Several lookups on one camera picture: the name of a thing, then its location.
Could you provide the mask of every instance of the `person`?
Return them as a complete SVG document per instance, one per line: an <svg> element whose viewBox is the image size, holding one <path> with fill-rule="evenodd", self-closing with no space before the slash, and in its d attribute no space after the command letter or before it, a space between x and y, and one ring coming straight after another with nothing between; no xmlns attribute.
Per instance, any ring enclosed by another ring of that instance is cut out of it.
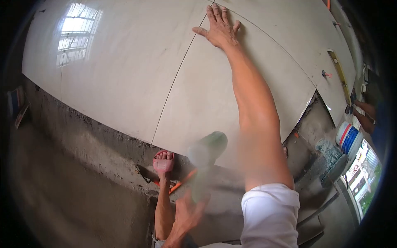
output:
<svg viewBox="0 0 397 248"><path fill-rule="evenodd" d="M360 102L357 100L356 90L354 88L350 95L350 99L353 105L350 106L349 113L352 113L355 117L357 117L362 129L364 129L364 131L371 136L372 143L375 146L376 154L380 161L383 162L390 122L385 102L380 101L376 107L366 102ZM360 114L354 106L362 109L369 117Z"/></svg>
<svg viewBox="0 0 397 248"><path fill-rule="evenodd" d="M225 52L239 110L240 146L236 159L245 173L246 190L241 201L244 215L241 245L250 248L297 247L299 194L287 167L286 150L283 151L281 146L280 120L272 93L236 39L240 22L236 21L231 27L226 8L220 9L216 4L207 6L206 11L210 30L194 27L193 31ZM153 239L156 248L197 247L187 233L198 225L209 198L194 204L188 190L176 201L173 215L168 194L173 157L172 152L163 150L153 159L160 178ZM232 245L216 243L206 247Z"/></svg>

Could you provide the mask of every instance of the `yellow level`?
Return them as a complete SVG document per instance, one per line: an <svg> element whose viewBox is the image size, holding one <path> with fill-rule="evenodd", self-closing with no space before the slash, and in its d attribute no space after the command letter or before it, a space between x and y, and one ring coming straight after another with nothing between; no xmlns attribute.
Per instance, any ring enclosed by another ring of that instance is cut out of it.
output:
<svg viewBox="0 0 397 248"><path fill-rule="evenodd" d="M336 53L334 52L333 49L327 49L327 52L330 54L333 64L335 65L336 71L338 72L339 78L341 80L343 92L345 94L346 103L349 106L351 106L349 88L347 88L345 74L343 73L343 70L342 70L342 65L339 62L338 56L336 56Z"/></svg>

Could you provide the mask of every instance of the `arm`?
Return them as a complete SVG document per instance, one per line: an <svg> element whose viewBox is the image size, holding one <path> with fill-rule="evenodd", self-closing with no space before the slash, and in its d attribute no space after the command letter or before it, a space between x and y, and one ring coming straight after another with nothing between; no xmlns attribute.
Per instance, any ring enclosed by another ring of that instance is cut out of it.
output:
<svg viewBox="0 0 397 248"><path fill-rule="evenodd" d="M240 22L231 27L216 4L207 7L210 30L194 27L193 31L221 48L233 74L233 90L239 108L240 156L246 174L246 191L264 184L283 183L294 189L280 138L280 120L272 93L252 61L236 39Z"/></svg>
<svg viewBox="0 0 397 248"><path fill-rule="evenodd" d="M162 248L180 248L188 231L198 225L210 196L195 204L192 200L191 190L175 202L175 222L172 230Z"/></svg>

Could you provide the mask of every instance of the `blue stripe on bucket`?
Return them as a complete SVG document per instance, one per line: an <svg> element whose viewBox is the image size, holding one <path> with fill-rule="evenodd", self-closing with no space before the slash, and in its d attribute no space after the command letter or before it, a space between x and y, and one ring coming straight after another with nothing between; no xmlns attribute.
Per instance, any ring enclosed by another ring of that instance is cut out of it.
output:
<svg viewBox="0 0 397 248"><path fill-rule="evenodd" d="M353 144L354 140L356 139L357 134L358 134L358 130L352 126L349 132L347 133L346 138L342 144L342 151L344 153L346 154L349 153L350 147Z"/></svg>

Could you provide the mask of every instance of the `forearm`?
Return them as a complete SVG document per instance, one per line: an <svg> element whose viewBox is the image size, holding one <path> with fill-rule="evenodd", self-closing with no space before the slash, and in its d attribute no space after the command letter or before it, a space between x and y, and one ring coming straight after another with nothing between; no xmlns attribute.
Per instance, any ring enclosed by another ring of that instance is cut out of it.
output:
<svg viewBox="0 0 397 248"><path fill-rule="evenodd" d="M260 127L280 132L279 117L272 93L240 44L224 49L233 74L233 90L240 112L241 129Z"/></svg>
<svg viewBox="0 0 397 248"><path fill-rule="evenodd" d="M293 188L281 147L280 120L269 86L239 44L224 49L233 74L239 107L240 151L246 190L268 183Z"/></svg>

